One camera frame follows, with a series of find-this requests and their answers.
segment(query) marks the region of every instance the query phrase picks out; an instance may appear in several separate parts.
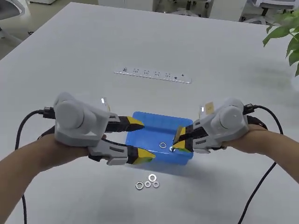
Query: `socket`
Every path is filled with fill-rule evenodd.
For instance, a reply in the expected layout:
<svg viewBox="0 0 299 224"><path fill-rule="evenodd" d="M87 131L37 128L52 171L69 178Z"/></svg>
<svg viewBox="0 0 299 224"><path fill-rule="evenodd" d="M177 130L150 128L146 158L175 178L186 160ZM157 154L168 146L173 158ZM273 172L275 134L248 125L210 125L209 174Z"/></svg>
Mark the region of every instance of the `socket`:
<svg viewBox="0 0 299 224"><path fill-rule="evenodd" d="M172 81L178 83L192 83L192 79L185 73L171 73L166 71L159 71L155 69L143 69L138 67L120 67L116 69L115 74L137 76L144 78L154 78L165 81Z"/></svg>

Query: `metal washer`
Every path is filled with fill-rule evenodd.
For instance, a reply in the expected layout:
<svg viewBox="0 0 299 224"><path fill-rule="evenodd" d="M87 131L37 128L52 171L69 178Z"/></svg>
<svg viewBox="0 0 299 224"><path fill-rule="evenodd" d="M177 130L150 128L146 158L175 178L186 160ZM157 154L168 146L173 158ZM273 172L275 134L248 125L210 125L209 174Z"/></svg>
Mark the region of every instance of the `metal washer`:
<svg viewBox="0 0 299 224"><path fill-rule="evenodd" d="M160 186L160 183L158 181L153 182L153 187L158 188Z"/></svg>
<svg viewBox="0 0 299 224"><path fill-rule="evenodd" d="M157 176L156 175L154 175L154 174L150 174L149 175L149 181L150 182L155 182L156 180L157 180Z"/></svg>
<svg viewBox="0 0 299 224"><path fill-rule="evenodd" d="M161 142L161 143L159 144L159 146L160 146L160 148L166 148L166 147L167 147L167 145L166 145L165 142Z"/></svg>
<svg viewBox="0 0 299 224"><path fill-rule="evenodd" d="M151 187L151 182L149 182L149 181L144 182L144 186L146 188L150 188Z"/></svg>
<svg viewBox="0 0 299 224"><path fill-rule="evenodd" d="M137 190L142 190L143 187L144 187L144 184L141 182L141 181L138 181L136 184L135 184L135 187Z"/></svg>

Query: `blue plastic container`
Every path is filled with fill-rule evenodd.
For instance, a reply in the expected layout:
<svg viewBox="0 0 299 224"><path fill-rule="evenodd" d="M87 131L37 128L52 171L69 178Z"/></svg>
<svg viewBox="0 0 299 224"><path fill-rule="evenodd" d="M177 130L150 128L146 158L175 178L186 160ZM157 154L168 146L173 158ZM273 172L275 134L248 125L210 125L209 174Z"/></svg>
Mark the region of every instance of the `blue plastic container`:
<svg viewBox="0 0 299 224"><path fill-rule="evenodd" d="M193 157L193 153L179 150L171 152L169 149L177 128L192 124L192 120L144 112L134 112L133 118L142 121L145 127L129 132L126 139L127 145L149 150L156 155L155 161L185 165ZM159 146L162 142L166 144L165 148Z"/></svg>

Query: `wrist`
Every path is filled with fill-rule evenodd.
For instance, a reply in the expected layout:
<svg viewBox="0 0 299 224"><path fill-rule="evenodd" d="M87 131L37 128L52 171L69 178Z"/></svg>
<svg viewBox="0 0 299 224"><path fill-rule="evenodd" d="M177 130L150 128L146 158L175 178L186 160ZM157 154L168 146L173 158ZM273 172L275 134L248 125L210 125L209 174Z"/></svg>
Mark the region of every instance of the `wrist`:
<svg viewBox="0 0 299 224"><path fill-rule="evenodd" d="M283 135L267 131L265 135L262 136L259 142L259 154L266 155L271 158L273 149L276 147L277 139L280 139Z"/></svg>

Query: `table surface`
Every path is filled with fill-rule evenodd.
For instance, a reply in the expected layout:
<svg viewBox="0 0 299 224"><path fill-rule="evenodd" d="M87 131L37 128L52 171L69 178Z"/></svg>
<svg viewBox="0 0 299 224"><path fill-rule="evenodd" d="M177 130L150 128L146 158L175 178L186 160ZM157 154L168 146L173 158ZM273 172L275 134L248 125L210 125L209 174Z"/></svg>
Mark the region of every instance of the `table surface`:
<svg viewBox="0 0 299 224"><path fill-rule="evenodd" d="M299 140L299 96L289 39L263 48L264 26L71 3L0 61L0 156L14 148L21 120L53 105L61 91L96 105L108 97L112 111L190 118L199 105L238 97L269 107L285 134ZM192 84L116 75L120 65L183 72ZM257 111L271 130L270 115ZM24 127L21 145L54 124L38 116ZM110 134L124 142L125 134ZM196 154L184 167L146 170L107 166L88 158L46 171L26 191L29 224L232 224L272 161L234 149ZM158 189L135 183L157 175ZM299 187L276 167L252 201L244 224L296 223ZM22 222L19 203L8 224Z"/></svg>

